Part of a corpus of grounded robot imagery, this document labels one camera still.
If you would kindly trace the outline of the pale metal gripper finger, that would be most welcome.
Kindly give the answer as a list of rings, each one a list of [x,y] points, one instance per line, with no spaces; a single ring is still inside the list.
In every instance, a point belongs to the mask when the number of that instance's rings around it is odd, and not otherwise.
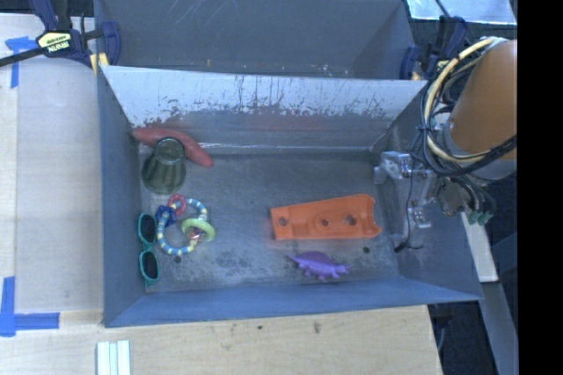
[[[401,181],[412,176],[413,160],[408,153],[384,151],[373,169],[373,182],[383,185],[387,180]]]
[[[407,207],[398,231],[392,234],[394,250],[423,248],[431,227],[432,224],[423,207]]]

